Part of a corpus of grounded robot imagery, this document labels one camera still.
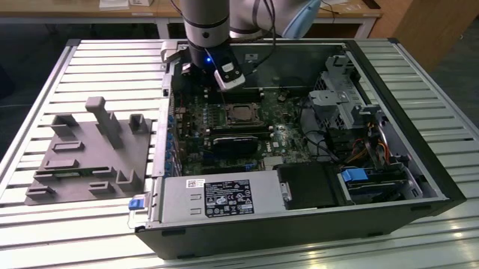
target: power supply label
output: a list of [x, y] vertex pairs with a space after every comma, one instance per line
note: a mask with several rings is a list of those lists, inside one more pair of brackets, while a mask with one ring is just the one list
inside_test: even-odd
[[255, 213], [250, 180], [204, 183], [207, 217], [224, 217]]

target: metal slatted table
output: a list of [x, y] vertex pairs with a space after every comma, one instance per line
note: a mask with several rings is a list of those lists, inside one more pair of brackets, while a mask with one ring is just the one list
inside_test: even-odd
[[[54, 131], [54, 115], [84, 110], [90, 96], [107, 99], [119, 119], [156, 119], [164, 65], [162, 40], [88, 41], [67, 46], [0, 164], [0, 267], [144, 268], [430, 268], [477, 266], [479, 260], [479, 131], [401, 45], [359, 45], [469, 201], [386, 236], [163, 261], [128, 227], [128, 199], [24, 206]], [[363, 85], [375, 102], [367, 85]], [[147, 177], [155, 133], [151, 134]]]

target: floor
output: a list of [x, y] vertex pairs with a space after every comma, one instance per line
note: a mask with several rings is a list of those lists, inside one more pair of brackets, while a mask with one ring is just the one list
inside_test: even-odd
[[[0, 25], [0, 66], [16, 85], [0, 99], [0, 158], [35, 102], [68, 39], [158, 38], [154, 25]], [[479, 126], [479, 20], [433, 72], [454, 102]]]

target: desk leg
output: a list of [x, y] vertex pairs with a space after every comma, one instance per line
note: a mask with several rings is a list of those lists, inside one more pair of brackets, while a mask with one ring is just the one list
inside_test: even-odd
[[363, 23], [359, 26], [355, 38], [369, 38], [370, 37], [370, 33], [373, 31], [375, 22], [377, 22], [377, 18], [363, 19]]
[[168, 18], [156, 19], [156, 28], [160, 39], [170, 39]]

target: table surface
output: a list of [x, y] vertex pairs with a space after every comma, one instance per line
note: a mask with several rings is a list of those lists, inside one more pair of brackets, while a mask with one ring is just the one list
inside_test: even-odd
[[[318, 17], [331, 18], [328, 6], [319, 11]], [[373, 10], [362, 0], [349, 0], [333, 5], [338, 18], [382, 17], [382, 10]], [[170, 0], [155, 0], [150, 7], [130, 6], [128, 10], [100, 11], [99, 0], [3, 0], [0, 7], [3, 17], [180, 17]]]
[[[437, 217], [417, 220], [390, 235], [231, 253], [200, 259], [160, 260], [128, 228], [128, 198], [24, 206], [54, 137], [55, 114], [95, 120], [84, 101], [102, 95], [119, 120], [158, 118], [163, 93], [162, 40], [83, 40], [68, 47], [30, 112], [28, 133], [0, 184], [0, 267], [111, 268], [473, 268], [479, 260], [479, 132], [471, 129], [426, 74], [383, 40], [358, 40], [362, 51], [438, 154], [469, 201]], [[377, 104], [373, 89], [365, 93]], [[151, 186], [155, 139], [147, 164]], [[135, 221], [146, 220], [146, 213]]]
[[130, 6], [127, 10], [100, 11], [100, 0], [2, 0], [3, 17], [138, 17], [156, 16], [160, 0], [150, 7]]

